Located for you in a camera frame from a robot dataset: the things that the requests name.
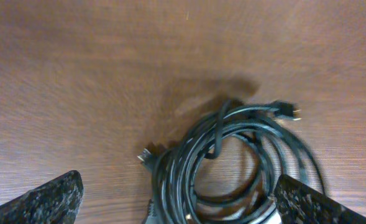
table top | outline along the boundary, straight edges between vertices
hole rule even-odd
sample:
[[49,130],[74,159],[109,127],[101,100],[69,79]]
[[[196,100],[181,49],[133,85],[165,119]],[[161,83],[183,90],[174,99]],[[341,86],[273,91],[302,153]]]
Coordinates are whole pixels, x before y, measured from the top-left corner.
[[[0,1],[0,205],[76,169],[77,223],[138,223],[136,155],[228,97],[297,103],[282,124],[366,216],[366,1]],[[253,164],[227,139],[197,190],[231,192]]]

wire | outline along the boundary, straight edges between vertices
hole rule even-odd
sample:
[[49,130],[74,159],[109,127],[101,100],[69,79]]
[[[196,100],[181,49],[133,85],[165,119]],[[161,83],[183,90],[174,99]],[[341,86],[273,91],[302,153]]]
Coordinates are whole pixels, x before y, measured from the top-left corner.
[[[263,148],[262,138],[266,138],[275,148],[280,161],[281,173],[288,173],[286,158],[281,141],[292,151],[299,167],[300,181],[308,184],[306,166],[302,155],[307,155],[318,175],[322,192],[326,189],[321,172],[311,155],[309,147],[289,130],[281,127],[267,114],[276,117],[295,118],[295,107],[291,103],[276,101],[267,105],[244,105],[230,107],[231,100],[222,108],[200,119],[190,129],[179,145],[165,151],[155,162],[152,171],[152,190],[155,209],[162,223],[188,223],[187,215],[195,223],[263,223],[275,212],[272,195],[277,179],[272,160]],[[259,167],[255,177],[238,195],[214,202],[198,195],[194,190],[196,174],[203,159],[216,159],[222,151],[222,140],[235,137],[248,145],[259,157]],[[262,181],[266,197],[262,197],[258,206],[250,214],[243,214],[234,220],[199,219],[196,203],[211,207],[230,207],[246,198]]]

cable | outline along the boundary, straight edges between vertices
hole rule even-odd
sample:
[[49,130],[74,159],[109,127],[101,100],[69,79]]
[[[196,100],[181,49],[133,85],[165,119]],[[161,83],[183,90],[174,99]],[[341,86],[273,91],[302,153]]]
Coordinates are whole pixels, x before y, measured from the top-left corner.
[[[277,177],[272,160],[263,148],[262,138],[267,138],[275,148],[282,174],[289,170],[280,141],[291,149],[298,163],[300,181],[304,184],[308,184],[308,177],[302,156],[307,155],[318,175],[322,192],[326,194],[321,172],[309,147],[267,116],[272,113],[276,118],[296,119],[297,110],[293,104],[275,101],[266,105],[242,105],[236,108],[231,108],[230,104],[231,100],[224,103],[219,111],[200,119],[176,148],[165,151],[159,157],[147,150],[139,155],[143,165],[152,171],[153,207],[160,223],[185,224],[188,223],[187,217],[194,223],[208,224],[263,223],[270,218],[276,212],[275,204],[269,196],[272,195]],[[246,143],[254,150],[260,164],[255,177],[242,192],[235,197],[214,202],[195,192],[194,180],[202,160],[216,159],[222,150],[222,140],[227,137],[235,137]],[[233,206],[253,192],[260,181],[266,197],[261,198],[252,213],[234,220],[199,219],[196,203],[211,207]]]

brown wooden surface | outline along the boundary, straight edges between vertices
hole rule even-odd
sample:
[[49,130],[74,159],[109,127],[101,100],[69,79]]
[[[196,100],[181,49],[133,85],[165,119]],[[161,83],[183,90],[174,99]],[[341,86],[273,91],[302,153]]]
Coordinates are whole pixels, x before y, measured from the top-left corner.
[[[285,122],[333,199],[366,216],[366,1],[0,1],[0,204],[81,172],[77,223],[139,223],[136,155],[178,140],[224,96],[297,102]],[[217,96],[215,103],[207,103]],[[242,183],[238,142],[204,194]]]

wooden table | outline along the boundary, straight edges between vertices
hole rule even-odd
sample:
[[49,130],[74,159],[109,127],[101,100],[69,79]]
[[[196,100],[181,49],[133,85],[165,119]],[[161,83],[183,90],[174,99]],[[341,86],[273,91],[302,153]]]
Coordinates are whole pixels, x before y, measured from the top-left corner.
[[[366,1],[0,1],[0,205],[76,169],[77,223],[139,223],[151,189],[136,155],[228,96],[298,103],[284,125],[366,216]],[[252,169],[224,146],[203,194]]]

